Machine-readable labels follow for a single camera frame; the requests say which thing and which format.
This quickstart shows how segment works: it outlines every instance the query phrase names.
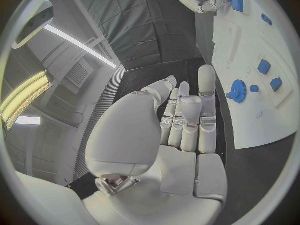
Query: blue gear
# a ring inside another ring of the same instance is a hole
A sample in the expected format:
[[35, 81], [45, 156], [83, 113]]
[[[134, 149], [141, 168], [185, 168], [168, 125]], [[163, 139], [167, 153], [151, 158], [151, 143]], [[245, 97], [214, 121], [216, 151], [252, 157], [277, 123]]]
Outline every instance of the blue gear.
[[242, 80], [235, 80], [231, 87], [232, 99], [236, 103], [242, 103], [247, 96], [247, 87]]

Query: light fixture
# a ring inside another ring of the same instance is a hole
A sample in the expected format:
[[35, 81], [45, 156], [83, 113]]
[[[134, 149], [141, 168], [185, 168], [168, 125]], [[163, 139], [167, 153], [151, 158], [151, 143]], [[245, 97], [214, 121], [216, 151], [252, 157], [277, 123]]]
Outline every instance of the light fixture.
[[19, 116], [14, 124], [24, 124], [24, 125], [40, 125], [41, 118], [33, 116]]
[[0, 116], [9, 132], [18, 117], [41, 94], [53, 86], [42, 71], [14, 90], [0, 106]]
[[100, 59], [101, 61], [103, 61], [104, 63], [106, 63], [107, 65], [111, 66], [112, 68], [116, 68], [117, 66], [114, 65], [111, 61], [107, 60], [104, 56], [101, 56], [99, 53], [95, 52], [94, 50], [92, 50], [91, 48], [89, 48], [88, 46], [84, 45], [83, 43], [81, 43], [80, 41], [76, 40], [75, 38], [69, 36], [68, 34], [64, 33], [63, 31], [47, 24], [44, 29], [60, 36], [63, 39], [66, 39], [67, 41], [69, 41], [70, 43], [78, 46], [79, 48], [85, 50], [86, 52], [90, 53], [91, 55], [95, 56], [97, 59]]

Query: air vent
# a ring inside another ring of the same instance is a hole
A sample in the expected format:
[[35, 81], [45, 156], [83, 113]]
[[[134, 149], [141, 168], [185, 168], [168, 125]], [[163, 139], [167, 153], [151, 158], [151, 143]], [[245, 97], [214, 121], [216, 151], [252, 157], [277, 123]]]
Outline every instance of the air vent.
[[89, 64], [84, 59], [81, 59], [80, 63], [76, 63], [67, 73], [66, 78], [78, 88], [81, 88], [93, 71]]

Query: gray fabric wall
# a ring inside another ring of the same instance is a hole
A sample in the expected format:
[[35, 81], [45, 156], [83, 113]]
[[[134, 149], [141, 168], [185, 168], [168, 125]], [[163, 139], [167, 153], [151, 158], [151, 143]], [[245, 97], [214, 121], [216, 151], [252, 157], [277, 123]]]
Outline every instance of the gray fabric wall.
[[126, 70], [200, 58], [195, 13], [178, 0], [81, 0]]

